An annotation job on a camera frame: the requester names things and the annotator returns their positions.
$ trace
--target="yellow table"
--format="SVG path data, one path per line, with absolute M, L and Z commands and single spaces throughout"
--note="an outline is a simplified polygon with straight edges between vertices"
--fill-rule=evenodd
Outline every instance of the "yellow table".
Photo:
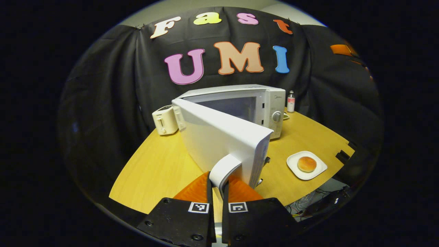
M 290 204 L 329 180 L 343 166 L 335 155 L 340 150 L 352 156 L 346 139 L 297 112 L 284 120 L 281 137 L 270 141 L 271 158 L 261 173 L 262 184 L 256 191 L 264 198 L 276 197 Z M 300 151 L 317 155 L 328 168 L 311 180 L 297 178 L 287 166 L 287 158 Z M 154 130 L 133 154 L 116 179 L 110 198 L 137 211 L 149 214 L 163 197 L 174 197 L 199 175 L 201 169 L 192 160 L 180 132 L 160 136 Z M 215 188 L 215 222 L 222 221 L 222 200 Z

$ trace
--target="microwave oven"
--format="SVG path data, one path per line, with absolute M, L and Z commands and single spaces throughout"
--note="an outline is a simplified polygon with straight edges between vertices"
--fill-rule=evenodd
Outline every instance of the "microwave oven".
M 272 129 L 270 139 L 281 136 L 284 89 L 257 84 L 209 87 L 190 90 L 178 98 Z
M 233 173 L 256 187 L 273 130 L 180 98 L 172 105 L 187 152 L 203 172 L 211 171 L 214 186 Z

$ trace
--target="white toaster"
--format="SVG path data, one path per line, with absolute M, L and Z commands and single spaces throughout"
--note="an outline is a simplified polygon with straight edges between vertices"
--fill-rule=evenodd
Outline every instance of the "white toaster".
M 163 106 L 153 112 L 152 118 L 159 135 L 174 134 L 178 130 L 172 105 Z

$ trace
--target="white plate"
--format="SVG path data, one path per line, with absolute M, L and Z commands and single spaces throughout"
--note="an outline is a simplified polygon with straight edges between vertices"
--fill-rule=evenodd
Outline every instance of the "white plate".
M 299 159 L 304 156 L 311 157 L 317 162 L 317 167 L 312 172 L 301 171 L 297 166 L 297 162 L 299 161 Z M 319 157 L 308 151 L 301 151 L 289 156 L 287 158 L 287 165 L 291 169 L 291 171 L 293 171 L 293 173 L 302 180 L 310 180 L 312 178 L 315 178 L 317 175 L 328 169 L 328 166 L 321 159 L 319 159 Z

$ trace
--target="bun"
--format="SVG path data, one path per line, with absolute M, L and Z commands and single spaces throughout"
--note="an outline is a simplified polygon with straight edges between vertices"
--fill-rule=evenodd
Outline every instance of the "bun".
M 299 161 L 297 162 L 297 166 L 301 171 L 312 172 L 316 169 L 317 162 L 311 157 L 304 156 L 299 159 Z

